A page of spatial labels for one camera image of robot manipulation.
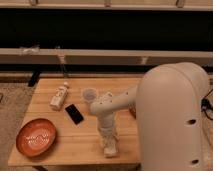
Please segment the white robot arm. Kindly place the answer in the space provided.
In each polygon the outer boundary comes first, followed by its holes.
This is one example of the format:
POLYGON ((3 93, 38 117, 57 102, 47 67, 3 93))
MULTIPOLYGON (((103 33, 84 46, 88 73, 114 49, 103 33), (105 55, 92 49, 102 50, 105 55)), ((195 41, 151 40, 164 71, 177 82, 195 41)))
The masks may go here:
POLYGON ((209 78, 199 65, 182 62, 149 70, 137 86, 91 104, 103 117, 136 105, 142 171, 204 171, 201 101, 209 78))

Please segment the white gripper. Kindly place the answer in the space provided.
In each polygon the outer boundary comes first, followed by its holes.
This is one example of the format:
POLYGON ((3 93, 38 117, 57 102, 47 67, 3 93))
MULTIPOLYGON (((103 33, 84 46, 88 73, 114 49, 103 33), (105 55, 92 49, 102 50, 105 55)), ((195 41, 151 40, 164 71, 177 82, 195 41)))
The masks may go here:
POLYGON ((103 137, 116 135, 115 116, 108 115, 98 118, 98 131, 103 137))

